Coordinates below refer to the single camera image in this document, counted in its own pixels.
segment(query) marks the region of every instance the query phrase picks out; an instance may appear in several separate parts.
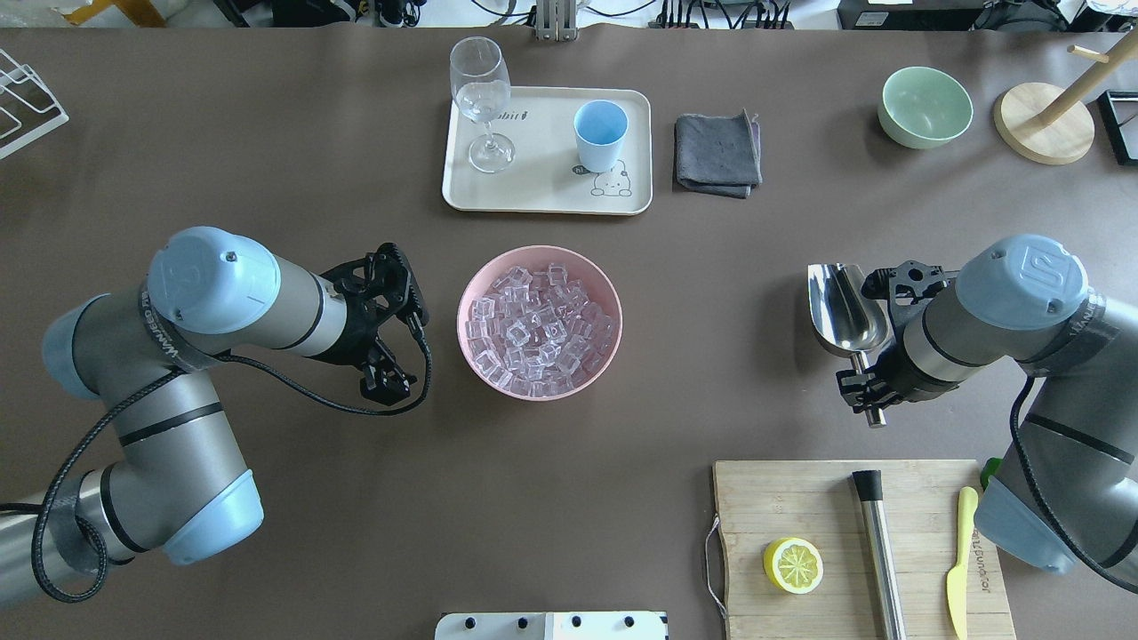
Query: yellow knife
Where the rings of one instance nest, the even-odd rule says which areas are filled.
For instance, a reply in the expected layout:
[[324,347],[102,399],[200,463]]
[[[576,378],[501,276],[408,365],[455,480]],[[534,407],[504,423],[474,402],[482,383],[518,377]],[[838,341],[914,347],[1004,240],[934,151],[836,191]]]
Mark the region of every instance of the yellow knife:
[[953,618],[953,629],[960,640],[968,640],[967,596],[968,596],[968,547],[972,544],[972,518],[976,512],[980,498],[976,490],[965,486],[960,490],[960,499],[956,507],[956,566],[948,569],[945,576],[945,588],[948,592],[948,615]]

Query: metal scoop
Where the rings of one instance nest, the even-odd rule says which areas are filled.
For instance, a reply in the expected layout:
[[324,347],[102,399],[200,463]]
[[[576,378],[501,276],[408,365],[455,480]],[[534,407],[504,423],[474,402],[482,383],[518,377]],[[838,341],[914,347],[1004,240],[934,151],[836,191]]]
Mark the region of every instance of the metal scoop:
[[[868,367],[866,352],[889,336],[889,325],[881,307],[861,295],[865,274],[856,264],[811,264],[807,268],[810,320],[814,334],[826,351],[849,358],[853,370],[861,374]],[[865,412],[871,427],[885,426],[881,409]]]

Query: black box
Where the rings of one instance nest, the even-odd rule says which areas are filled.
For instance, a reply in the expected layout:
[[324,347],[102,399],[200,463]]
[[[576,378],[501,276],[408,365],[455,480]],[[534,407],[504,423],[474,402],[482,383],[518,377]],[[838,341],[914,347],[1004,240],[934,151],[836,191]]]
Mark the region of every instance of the black box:
[[968,31],[983,10],[984,0],[913,0],[908,5],[841,0],[838,3],[838,19],[842,28]]

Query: round wooden base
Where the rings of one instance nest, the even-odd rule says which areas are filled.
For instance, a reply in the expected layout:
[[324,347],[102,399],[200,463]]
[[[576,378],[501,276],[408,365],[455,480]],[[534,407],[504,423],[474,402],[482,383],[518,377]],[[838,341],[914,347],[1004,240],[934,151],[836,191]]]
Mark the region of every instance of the round wooden base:
[[1062,92],[1062,87],[1045,82],[1008,89],[992,109],[1000,138],[1021,156],[1041,164],[1070,164],[1087,155],[1095,141],[1095,121],[1086,105],[1075,102],[1052,124],[1036,117]]

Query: brown table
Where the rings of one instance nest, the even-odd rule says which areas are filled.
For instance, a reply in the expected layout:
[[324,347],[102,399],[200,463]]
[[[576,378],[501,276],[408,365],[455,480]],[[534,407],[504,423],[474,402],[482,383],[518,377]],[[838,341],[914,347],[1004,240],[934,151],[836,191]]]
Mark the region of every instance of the brown table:
[[[223,367],[214,377],[256,474],[261,530],[185,568],[145,555],[81,606],[44,596],[0,613],[0,637],[412,639],[430,638],[445,612],[649,608],[668,612],[673,638],[717,638],[701,575],[715,460],[984,460],[1008,444],[1022,381],[1011,362],[867,429],[834,387],[843,362],[810,335],[808,263],[956,268],[1031,231],[1080,255],[1096,288],[1138,300],[1138,174],[1115,165],[1102,132],[1086,158],[1045,167],[990,122],[1008,87],[1081,73],[1088,63],[1069,43],[1105,49],[1116,36],[591,27],[544,46],[520,27],[486,33],[516,84],[649,97],[646,212],[451,210],[440,196],[447,51],[465,31],[0,32],[72,115],[0,162],[5,499],[42,491],[101,415],[44,372],[44,328],[94,293],[137,284],[185,227],[220,225],[315,271],[399,243],[435,314],[436,356],[430,399],[389,420]],[[882,133],[877,92],[907,65],[937,66],[970,90],[978,114],[962,139],[913,151]],[[1136,84],[1138,65],[1108,82]],[[761,118],[766,183],[747,200],[676,184],[676,117],[742,108]],[[484,262],[542,243],[608,272],[625,338],[584,393],[522,403],[469,370],[453,314]],[[250,353],[355,395],[353,370]],[[104,436],[79,467],[117,457]],[[1001,560],[1021,638],[1133,637],[1131,594],[1081,567],[1059,579]]]

